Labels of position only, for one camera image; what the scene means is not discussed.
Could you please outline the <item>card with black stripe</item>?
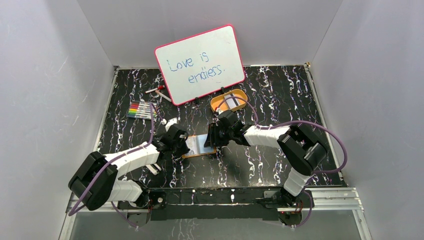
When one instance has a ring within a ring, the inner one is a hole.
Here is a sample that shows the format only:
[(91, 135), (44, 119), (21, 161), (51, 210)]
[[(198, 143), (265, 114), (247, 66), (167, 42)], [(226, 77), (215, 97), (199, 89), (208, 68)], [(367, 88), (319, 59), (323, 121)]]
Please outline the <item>card with black stripe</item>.
[(234, 108), (240, 105), (239, 100), (235, 98), (236, 95), (233, 93), (227, 94), (224, 96), (225, 103), (229, 110), (233, 110)]

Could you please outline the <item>orange leather card holder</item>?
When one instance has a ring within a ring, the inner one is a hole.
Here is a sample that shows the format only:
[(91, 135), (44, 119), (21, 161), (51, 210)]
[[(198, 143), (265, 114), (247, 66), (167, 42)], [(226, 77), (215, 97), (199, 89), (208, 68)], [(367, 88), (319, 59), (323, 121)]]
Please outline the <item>orange leather card holder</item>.
[(215, 147), (204, 147), (204, 144), (207, 140), (207, 134), (201, 135), (191, 135), (185, 141), (189, 152), (184, 154), (182, 158), (192, 158), (203, 155), (215, 154), (217, 152)]

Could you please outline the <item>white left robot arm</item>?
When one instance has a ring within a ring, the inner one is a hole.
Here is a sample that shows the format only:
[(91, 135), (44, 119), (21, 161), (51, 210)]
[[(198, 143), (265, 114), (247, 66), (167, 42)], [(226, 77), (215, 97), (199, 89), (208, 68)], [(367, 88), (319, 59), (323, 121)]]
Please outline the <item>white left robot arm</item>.
[(188, 133), (177, 123), (168, 123), (166, 132), (151, 142), (110, 154), (91, 152), (68, 183), (68, 188), (90, 211), (107, 202), (129, 202), (144, 208), (150, 202), (150, 190), (138, 180), (122, 180), (127, 173), (153, 166), (167, 158), (180, 158), (189, 152)]

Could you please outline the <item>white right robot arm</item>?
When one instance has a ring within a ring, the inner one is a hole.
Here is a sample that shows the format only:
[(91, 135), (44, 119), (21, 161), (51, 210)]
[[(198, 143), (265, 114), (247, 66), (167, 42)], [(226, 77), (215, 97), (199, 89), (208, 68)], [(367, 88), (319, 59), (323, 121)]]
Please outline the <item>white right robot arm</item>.
[(217, 122), (208, 125), (205, 147), (223, 147), (230, 141), (243, 146), (279, 148), (291, 165), (287, 180), (276, 197), (265, 197), (263, 204), (279, 203), (295, 207), (302, 199), (302, 191), (317, 166), (328, 156), (325, 143), (305, 122), (288, 126), (257, 126), (243, 123), (230, 111), (218, 115)]

